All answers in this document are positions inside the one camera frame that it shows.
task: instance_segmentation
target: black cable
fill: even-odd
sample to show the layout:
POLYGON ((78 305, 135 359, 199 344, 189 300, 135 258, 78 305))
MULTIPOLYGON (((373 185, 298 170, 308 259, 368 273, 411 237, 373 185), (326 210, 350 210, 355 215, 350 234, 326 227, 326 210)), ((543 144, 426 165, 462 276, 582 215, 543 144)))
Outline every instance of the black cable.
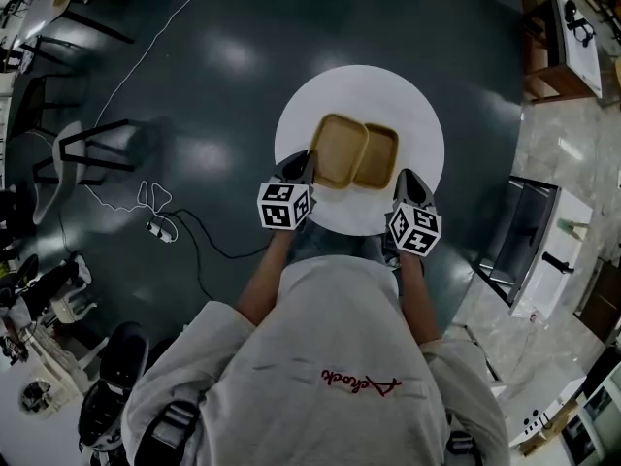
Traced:
MULTIPOLYGON (((187 227, 185 222, 183 222, 183 219, 181 219, 179 216, 174 215, 174 213, 170 213, 170 217, 176 217, 177 220, 179 221, 179 223, 181 224, 181 226, 183 226, 185 228, 185 230, 189 233, 190 238, 192 239, 192 243, 194 244, 194 249, 196 250, 196 264, 197 264, 197 269, 198 269, 198 271, 196 272, 196 280, 198 280, 198 285, 201 288, 201 290, 203 291, 203 293, 205 293, 205 295, 207 295, 210 300, 214 300, 212 295, 203 286, 203 282, 201 281, 201 270, 203 269, 203 267, 201 265, 201 251, 200 251, 200 249, 198 247, 198 243, 196 242, 196 239, 194 238, 194 234, 192 233, 190 228, 187 227)), ((155 216, 152 217, 151 221, 149 221, 148 223, 151 224, 151 222, 153 221, 154 218, 155 218, 155 216)))
MULTIPOLYGON (((191 217, 193 217, 199 224, 199 226, 201 227, 201 229, 205 232, 205 234, 207 235, 207 239, 210 242, 210 245, 217 251, 219 252, 222 256, 226 257, 227 259, 243 259, 246 257, 252 257, 253 255, 256 255, 259 252, 262 252, 263 250, 265 250, 270 244, 268 243, 268 245, 266 245, 265 247, 262 247, 261 249, 257 249, 254 250, 252 252, 248 252, 248 253, 241 253, 239 255, 231 255, 227 252, 225 252, 224 250, 222 250, 220 247, 218 247, 212 239, 212 235, 210 235, 210 232, 207 231, 207 228, 205 227, 205 224, 203 224, 203 221, 197 217, 194 213, 192 213, 191 211, 188 211, 187 209, 177 209, 176 211, 173 211, 171 213, 163 213, 161 215, 162 217, 162 224, 164 223, 164 220, 169 217, 169 216, 175 216, 177 219, 179 219, 178 214, 179 213, 186 213, 188 215, 190 215, 191 217)), ((149 224, 151 222, 153 222, 153 220, 155 219, 155 216, 151 218, 151 221, 149 222, 149 224)))

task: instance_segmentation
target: shoulder strap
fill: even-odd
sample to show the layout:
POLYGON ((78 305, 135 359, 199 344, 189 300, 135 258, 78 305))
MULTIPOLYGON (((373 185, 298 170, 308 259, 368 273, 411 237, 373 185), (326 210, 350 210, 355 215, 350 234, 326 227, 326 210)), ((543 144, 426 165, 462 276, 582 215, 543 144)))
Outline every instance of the shoulder strap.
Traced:
POLYGON ((134 466, 179 466, 198 416, 199 410, 194 404, 171 402, 148 426, 138 446, 134 466))

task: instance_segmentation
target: white round table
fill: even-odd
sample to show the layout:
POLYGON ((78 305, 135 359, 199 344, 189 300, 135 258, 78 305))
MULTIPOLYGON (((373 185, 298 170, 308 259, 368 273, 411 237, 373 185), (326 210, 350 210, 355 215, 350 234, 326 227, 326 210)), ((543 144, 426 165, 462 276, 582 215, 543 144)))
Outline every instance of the white round table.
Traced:
POLYGON ((315 76, 284 108, 274 145, 276 163, 308 150, 317 125, 330 113, 394 129, 399 153, 390 184, 383 190, 350 185, 344 190, 314 184, 316 205, 310 219, 337 233, 379 235, 392 210, 397 176, 410 168, 436 191, 444 165, 444 138, 438 117, 411 83, 385 69, 343 66, 315 76))

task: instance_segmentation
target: white chair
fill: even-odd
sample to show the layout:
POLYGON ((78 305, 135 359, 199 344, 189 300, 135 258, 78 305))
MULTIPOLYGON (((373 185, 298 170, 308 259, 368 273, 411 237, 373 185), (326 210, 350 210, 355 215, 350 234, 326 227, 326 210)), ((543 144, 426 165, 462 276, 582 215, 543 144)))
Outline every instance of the white chair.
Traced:
POLYGON ((89 311, 97 307, 95 302, 89 303, 83 296, 79 295, 87 286, 84 283, 77 288, 60 291, 49 301, 56 318, 62 324, 73 324, 76 321, 80 321, 89 311))
POLYGON ((99 166, 121 171, 134 171, 134 166, 107 160, 91 158, 87 155, 87 147, 92 142, 86 139, 128 124, 127 119, 113 122, 97 128, 83 131, 82 123, 72 122, 54 138, 51 157, 42 160, 32 167, 37 204, 32 220, 35 225, 41 224, 47 214, 60 209, 71 196, 77 184, 101 184, 103 180, 85 180, 83 178, 87 166, 99 166), (39 172, 53 163, 57 178, 40 176, 39 172), (53 193, 44 189, 43 183, 57 183, 53 193))

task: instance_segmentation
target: wire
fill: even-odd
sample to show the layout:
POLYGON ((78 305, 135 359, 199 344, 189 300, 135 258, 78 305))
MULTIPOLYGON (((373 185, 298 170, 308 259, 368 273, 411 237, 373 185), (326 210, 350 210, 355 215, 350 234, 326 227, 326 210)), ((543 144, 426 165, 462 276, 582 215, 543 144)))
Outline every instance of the wire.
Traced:
POLYGON ((46 143, 49 145, 49 147, 50 147, 51 149, 53 149, 53 145, 52 145, 52 144, 48 141, 48 139, 47 139, 45 136, 43 136, 41 133, 37 133, 36 131, 26 131, 25 133, 30 133, 31 135, 38 136, 38 137, 39 137, 39 138, 41 138, 44 142, 46 142, 46 143))
POLYGON ((196 238, 194 238, 194 234, 192 233, 190 228, 187 227, 187 225, 185 224, 183 219, 181 219, 179 216, 177 216, 174 213, 169 213, 168 216, 176 217, 179 220, 179 222, 181 223, 181 226, 183 226, 185 228, 185 230, 189 233, 190 238, 192 239, 192 243, 194 244, 194 249, 196 250, 196 266, 197 266, 196 280, 198 281, 198 285, 201 288, 201 290, 203 291, 203 293, 205 293, 205 295, 207 295, 210 300, 214 300, 212 295, 203 286, 203 282, 201 281, 201 271, 203 269, 203 266, 202 266, 202 263, 201 263, 201 251, 200 251, 200 249, 198 247, 198 243, 196 242, 196 238))
POLYGON ((207 231, 207 227, 205 226, 205 224, 203 224, 203 221, 201 219, 199 219, 194 213, 192 213, 191 211, 188 211, 187 209, 177 209, 176 211, 172 212, 172 213, 165 213, 163 216, 165 218, 168 218, 169 216, 175 216, 177 219, 179 219, 178 214, 179 213, 186 213, 189 216, 193 217, 199 224, 199 226, 201 227, 201 229, 205 232, 205 235, 207 235, 207 239, 210 242, 210 245, 217 251, 219 252, 222 256, 226 257, 227 259, 243 259, 246 257, 252 257, 253 255, 256 255, 259 252, 262 252, 263 250, 265 250, 270 244, 262 247, 261 249, 257 249, 254 250, 252 252, 248 252, 248 253, 240 253, 238 255, 231 255, 230 253, 225 252, 224 250, 222 250, 220 247, 218 247, 212 239, 212 235, 210 235, 210 232, 207 231))
MULTIPOLYGON (((35 135, 38 136, 39 138, 41 138, 44 142, 46 142, 51 148, 53 148, 52 144, 48 141, 48 139, 43 136, 41 133, 37 133, 36 131, 26 131, 26 133, 30 133, 31 135, 35 135)), ((151 184, 151 200, 152 200, 152 204, 149 204, 148 202, 148 182, 146 180, 142 180, 140 183, 140 186, 138 188, 138 194, 136 195, 136 202, 137 205, 135 205, 134 207, 132 207, 131 209, 127 209, 125 207, 115 207, 112 204, 109 204, 108 202, 104 202, 99 195, 97 195, 97 193, 95 193, 93 191, 93 189, 86 185, 86 189, 88 191, 90 191, 90 193, 93 195, 93 197, 95 197, 97 199, 97 201, 104 207, 109 207, 110 209, 112 209, 113 211, 117 212, 117 211, 124 211, 126 213, 131 213, 133 211, 135 211, 136 209, 149 209, 152 213, 153 213, 153 217, 161 217, 161 212, 164 209, 164 207, 166 207, 168 204, 170 204, 173 201, 173 194, 168 191, 166 188, 164 188, 161 184, 159 183, 152 183, 151 184), (143 193, 143 187, 145 188, 145 200, 141 201, 141 195, 143 193), (164 193, 166 193, 168 195, 168 200, 166 202, 164 202, 162 205, 160 205, 157 208, 157 211, 155 210, 155 188, 158 187, 161 191, 163 191, 164 193)), ((65 230, 64 227, 62 225, 62 217, 60 216, 60 212, 58 213, 58 220, 60 221, 60 228, 62 230, 62 239, 63 239, 63 245, 65 247, 65 250, 69 253, 71 253, 69 251, 69 249, 67 248, 67 236, 65 235, 65 230)), ((179 230, 177 229, 177 227, 175 226, 175 224, 165 218, 165 220, 167 220, 171 226, 173 227, 173 229, 175 230, 175 238, 171 239, 171 243, 176 242, 177 238, 179 237, 179 230)))
POLYGON ((65 250, 67 251, 67 253, 69 255, 71 255, 73 252, 71 252, 69 250, 69 247, 67 246, 67 234, 65 233, 65 226, 62 224, 62 215, 61 215, 61 211, 62 209, 58 210, 58 222, 60 223, 60 231, 62 233, 62 246, 65 248, 65 250))
POLYGON ((162 209, 164 209, 164 207, 166 207, 168 204, 170 204, 173 201, 173 194, 168 191, 166 188, 164 188, 161 184, 159 183, 152 183, 151 184, 151 200, 152 200, 152 204, 149 204, 148 202, 148 182, 147 180, 142 180, 140 183, 140 187, 138 188, 138 194, 136 195, 136 202, 137 204, 132 207, 131 209, 127 209, 126 207, 115 207, 112 204, 109 204, 108 202, 104 202, 99 195, 97 195, 97 193, 95 193, 92 188, 88 185, 85 185, 86 189, 88 191, 90 191, 90 193, 92 193, 93 197, 95 197, 97 199, 97 201, 104 207, 109 207, 110 209, 112 209, 115 212, 118 211, 124 211, 125 213, 132 213, 134 212, 136 209, 149 209, 152 213, 153 213, 153 217, 151 218, 151 220, 149 221, 149 223, 151 223, 153 221, 153 219, 155 217, 162 217, 163 220, 168 221, 171 226, 173 227, 173 229, 175 230, 175 238, 171 239, 171 244, 177 241, 177 238, 179 237, 179 230, 177 229, 177 227, 175 226, 175 224, 169 220, 166 216, 162 216, 160 213, 162 212, 162 209), (166 193, 168 195, 168 200, 166 202, 164 202, 162 205, 160 205, 157 208, 157 211, 155 210, 155 187, 158 187, 161 191, 163 191, 164 193, 166 193), (143 188, 145 189, 145 200, 141 201, 141 195, 143 193, 143 188))
POLYGON ((185 3, 183 5, 181 5, 168 19, 168 22, 166 22, 166 25, 155 35, 155 38, 153 38, 153 41, 151 42, 151 44, 148 46, 147 51, 145 51, 145 53, 143 53, 143 56, 140 58, 140 60, 136 63, 136 65, 134 67, 132 67, 131 71, 129 71, 129 74, 123 79, 122 82, 120 82, 118 84, 118 86, 116 87, 116 89, 113 91, 113 94, 110 95, 110 98, 108 99, 108 102, 106 102, 106 105, 104 106, 104 108, 102 109, 101 113, 99 114, 99 117, 97 117, 97 120, 95 121, 95 126, 97 127, 97 125, 99 124, 99 121, 101 120, 102 115, 104 114, 104 112, 106 111, 106 109, 108 109, 108 106, 110 105, 110 103, 112 102, 114 96, 116 95, 116 93, 122 88, 122 86, 125 84, 125 82, 127 80, 129 80, 130 76, 132 74, 134 74, 134 71, 136 71, 136 69, 138 68, 138 66, 140 66, 143 63, 143 60, 145 60, 145 58, 147 57, 147 54, 150 52, 150 50, 153 48, 153 45, 155 45, 155 42, 157 41, 157 39, 159 38, 159 36, 166 31, 166 29, 168 28, 168 26, 170 25, 170 23, 172 22, 172 20, 177 16, 177 14, 179 12, 181 12, 183 9, 185 9, 185 7, 191 2, 192 0, 186 0, 185 3))

